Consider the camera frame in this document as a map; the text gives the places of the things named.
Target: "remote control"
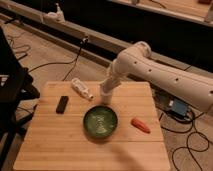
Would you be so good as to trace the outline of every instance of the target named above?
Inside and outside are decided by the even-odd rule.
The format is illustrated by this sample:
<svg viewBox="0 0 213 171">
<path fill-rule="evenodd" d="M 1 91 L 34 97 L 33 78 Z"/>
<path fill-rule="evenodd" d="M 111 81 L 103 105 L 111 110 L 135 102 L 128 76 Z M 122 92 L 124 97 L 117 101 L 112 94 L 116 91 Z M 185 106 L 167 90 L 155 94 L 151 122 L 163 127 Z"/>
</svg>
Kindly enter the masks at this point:
<svg viewBox="0 0 213 171">
<path fill-rule="evenodd" d="M 58 114 L 64 113 L 68 100 L 69 100 L 68 96 L 61 96 L 56 108 L 56 113 Z"/>
</svg>

